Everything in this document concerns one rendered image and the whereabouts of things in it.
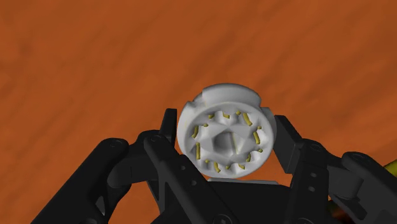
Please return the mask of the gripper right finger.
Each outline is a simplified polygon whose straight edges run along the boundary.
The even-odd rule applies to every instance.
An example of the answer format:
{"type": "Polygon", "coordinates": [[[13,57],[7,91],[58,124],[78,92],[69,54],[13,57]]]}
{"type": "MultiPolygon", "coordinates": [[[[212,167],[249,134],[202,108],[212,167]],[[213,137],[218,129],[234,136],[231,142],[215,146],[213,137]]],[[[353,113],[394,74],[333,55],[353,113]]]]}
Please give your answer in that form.
{"type": "Polygon", "coordinates": [[[274,152],[293,176],[283,224],[331,224],[329,200],[355,224],[397,224],[397,178],[389,171],[364,153],[332,155],[283,115],[275,122],[274,152]]]}

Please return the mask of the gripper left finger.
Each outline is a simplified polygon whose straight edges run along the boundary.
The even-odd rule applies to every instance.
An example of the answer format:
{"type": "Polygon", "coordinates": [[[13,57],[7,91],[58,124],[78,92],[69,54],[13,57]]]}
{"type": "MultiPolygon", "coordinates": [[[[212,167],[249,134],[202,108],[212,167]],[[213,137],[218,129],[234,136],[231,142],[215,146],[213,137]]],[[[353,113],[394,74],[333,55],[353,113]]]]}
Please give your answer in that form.
{"type": "Polygon", "coordinates": [[[134,183],[147,182],[160,210],[153,224],[239,224],[239,220],[176,140],[176,109],[166,109],[159,130],[129,144],[101,141],[31,224],[109,224],[134,183]]]}

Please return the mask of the white round ribbed object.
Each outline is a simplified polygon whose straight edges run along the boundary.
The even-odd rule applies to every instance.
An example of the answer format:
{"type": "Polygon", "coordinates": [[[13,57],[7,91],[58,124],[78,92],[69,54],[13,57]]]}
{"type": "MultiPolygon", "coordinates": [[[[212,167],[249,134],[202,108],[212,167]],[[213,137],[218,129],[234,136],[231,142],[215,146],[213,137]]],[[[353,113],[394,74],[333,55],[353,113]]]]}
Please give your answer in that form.
{"type": "Polygon", "coordinates": [[[275,116],[248,87],[220,83],[205,87],[181,111],[181,152],[204,175],[235,179],[259,169],[277,134],[275,116]]]}

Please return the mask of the yellow-green object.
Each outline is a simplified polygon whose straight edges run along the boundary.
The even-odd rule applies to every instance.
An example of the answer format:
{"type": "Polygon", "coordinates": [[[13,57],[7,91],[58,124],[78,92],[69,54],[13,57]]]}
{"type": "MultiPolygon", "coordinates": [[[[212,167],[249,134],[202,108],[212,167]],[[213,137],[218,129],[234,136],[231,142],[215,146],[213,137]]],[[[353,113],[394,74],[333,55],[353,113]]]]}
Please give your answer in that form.
{"type": "Polygon", "coordinates": [[[397,177],[397,159],[385,165],[384,168],[393,176],[397,177]]]}

